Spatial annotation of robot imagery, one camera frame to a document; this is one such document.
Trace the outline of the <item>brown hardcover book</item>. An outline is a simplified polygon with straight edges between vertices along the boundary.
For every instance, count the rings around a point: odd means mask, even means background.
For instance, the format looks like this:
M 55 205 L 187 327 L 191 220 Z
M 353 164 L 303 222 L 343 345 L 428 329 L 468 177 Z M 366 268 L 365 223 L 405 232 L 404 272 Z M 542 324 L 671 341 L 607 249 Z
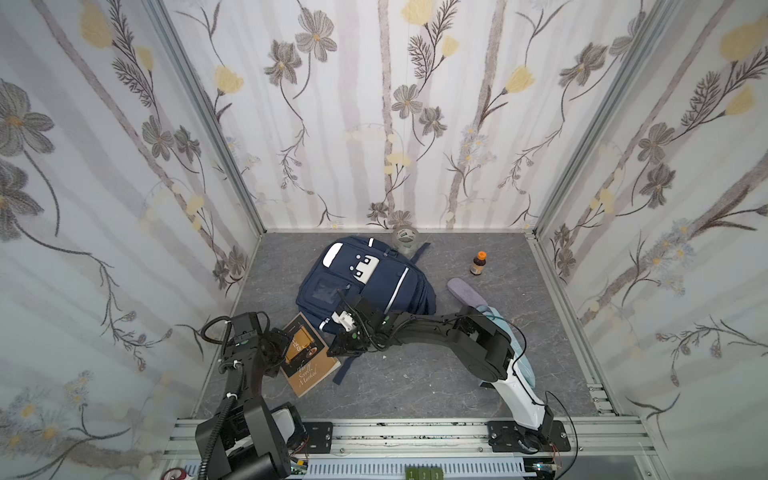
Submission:
M 289 335 L 290 344 L 280 370 L 295 395 L 302 397 L 338 370 L 341 362 L 328 355 L 325 340 L 302 313 L 283 331 Z

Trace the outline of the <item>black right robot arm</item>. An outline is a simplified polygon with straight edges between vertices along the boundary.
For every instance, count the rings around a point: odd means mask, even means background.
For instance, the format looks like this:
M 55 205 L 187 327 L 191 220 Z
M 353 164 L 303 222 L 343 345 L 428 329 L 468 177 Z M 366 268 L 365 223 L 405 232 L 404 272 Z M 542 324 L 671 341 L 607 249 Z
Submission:
M 343 298 L 329 322 L 339 328 L 329 347 L 334 357 L 357 357 L 405 344 L 448 348 L 475 377 L 496 390 L 512 413 L 510 447 L 533 454 L 551 443 L 551 409 L 533 391 L 518 367 L 522 355 L 512 336 L 477 309 L 465 306 L 447 315 L 385 313 L 358 297 Z

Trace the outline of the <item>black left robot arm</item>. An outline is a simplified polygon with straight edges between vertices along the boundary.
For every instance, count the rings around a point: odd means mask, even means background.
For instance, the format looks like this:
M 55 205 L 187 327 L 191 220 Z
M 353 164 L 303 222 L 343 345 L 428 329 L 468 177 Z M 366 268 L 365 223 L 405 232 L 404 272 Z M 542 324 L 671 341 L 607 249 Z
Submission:
M 263 378 L 274 377 L 291 336 L 264 312 L 207 321 L 200 336 L 220 347 L 218 370 L 225 392 L 213 416 L 198 424 L 199 479 L 285 479 L 291 475 L 286 440 L 262 396 Z

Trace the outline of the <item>navy blue student backpack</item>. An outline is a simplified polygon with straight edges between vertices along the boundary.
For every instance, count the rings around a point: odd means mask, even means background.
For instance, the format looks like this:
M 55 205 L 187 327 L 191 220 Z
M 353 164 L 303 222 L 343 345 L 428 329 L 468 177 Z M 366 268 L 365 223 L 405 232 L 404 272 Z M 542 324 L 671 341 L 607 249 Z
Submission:
M 433 315 L 436 293 L 426 274 L 416 265 L 423 252 L 405 256 L 373 237 L 347 236 L 326 247 L 300 285 L 296 304 L 317 330 L 335 334 L 329 322 L 341 297 L 361 296 L 385 313 Z M 345 360 L 334 379 L 339 383 L 355 357 Z

